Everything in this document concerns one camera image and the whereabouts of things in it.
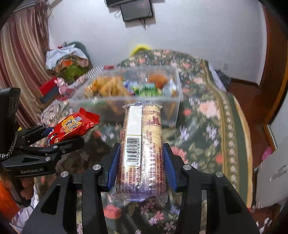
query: floral bedspread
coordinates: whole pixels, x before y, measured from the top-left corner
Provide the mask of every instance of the floral bedspread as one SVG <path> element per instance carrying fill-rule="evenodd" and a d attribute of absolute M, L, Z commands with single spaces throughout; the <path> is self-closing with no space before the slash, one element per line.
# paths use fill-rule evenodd
<path fill-rule="evenodd" d="M 208 62 L 189 54 L 170 50 L 140 52 L 122 61 L 119 66 L 172 65 L 178 67 L 182 84 L 183 101 L 180 104 L 175 128 L 163 128 L 163 142 L 168 142 L 174 154 L 199 171 L 223 171 L 244 202 L 249 205 L 250 193 L 247 155 L 249 136 L 243 125 L 234 97 L 220 91 L 208 70 Z M 67 108 L 55 117 L 62 120 L 73 110 Z M 62 171 L 82 173 L 108 154 L 114 143 L 121 142 L 122 123 L 100 123 L 86 136 L 82 150 L 66 155 L 57 165 L 54 175 L 36 178 L 39 198 Z M 181 193 L 167 185 L 168 202 L 161 206 L 157 199 L 128 202 L 113 199 L 102 193 L 104 215 L 109 233 L 174 233 L 181 204 Z M 77 231 L 82 233 L 81 191 L 78 192 Z M 206 226 L 206 194 L 202 196 L 201 228 Z"/>

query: striped curtain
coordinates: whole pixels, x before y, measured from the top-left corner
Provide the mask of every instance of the striped curtain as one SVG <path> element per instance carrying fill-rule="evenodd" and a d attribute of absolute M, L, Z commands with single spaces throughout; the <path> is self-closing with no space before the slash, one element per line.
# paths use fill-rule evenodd
<path fill-rule="evenodd" d="M 13 13 L 1 30 L 0 88 L 21 88 L 16 117 L 24 128 L 39 122 L 38 90 L 50 79 L 45 67 L 47 50 L 47 6 L 36 3 Z"/>

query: red snack package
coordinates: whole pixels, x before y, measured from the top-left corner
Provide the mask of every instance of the red snack package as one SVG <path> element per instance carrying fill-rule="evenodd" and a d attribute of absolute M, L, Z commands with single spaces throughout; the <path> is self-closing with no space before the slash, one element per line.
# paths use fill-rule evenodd
<path fill-rule="evenodd" d="M 80 108 L 79 112 L 69 115 L 47 136 L 47 146 L 60 141 L 83 136 L 87 131 L 99 123 L 100 116 Z"/>

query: plastic storage box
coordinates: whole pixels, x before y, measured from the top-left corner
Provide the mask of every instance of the plastic storage box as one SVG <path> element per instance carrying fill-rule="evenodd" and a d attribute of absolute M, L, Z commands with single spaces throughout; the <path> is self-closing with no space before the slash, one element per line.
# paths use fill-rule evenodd
<path fill-rule="evenodd" d="M 124 80 L 137 80 L 146 82 L 151 73 L 164 73 L 167 78 L 172 78 L 177 87 L 176 97 L 144 97 L 144 96 L 109 96 L 109 97 L 93 97 L 87 99 L 84 95 L 87 88 L 94 79 L 101 76 L 122 76 Z M 115 70 L 103 71 L 89 79 L 81 88 L 79 88 L 73 97 L 69 100 L 70 106 L 79 111 L 82 107 L 86 111 L 100 115 L 101 121 L 123 122 L 125 109 L 122 106 L 139 101 L 156 101 L 163 104 L 161 110 L 161 119 L 163 126 L 174 126 L 177 122 L 179 104 L 182 100 L 182 89 L 177 68 L 172 66 L 137 66 L 129 68 L 117 68 Z"/>

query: human hand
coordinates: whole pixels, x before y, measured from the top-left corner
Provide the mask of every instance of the human hand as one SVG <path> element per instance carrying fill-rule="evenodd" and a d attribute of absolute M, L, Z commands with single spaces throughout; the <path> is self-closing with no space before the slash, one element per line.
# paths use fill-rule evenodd
<path fill-rule="evenodd" d="M 34 195 L 34 178 L 25 178 L 25 179 L 20 179 L 22 186 L 24 189 L 21 191 L 21 196 L 24 197 L 25 199 L 31 199 Z M 2 173 L 0 174 L 0 182 L 2 183 L 4 188 L 10 189 L 12 186 L 11 179 L 8 175 Z"/>

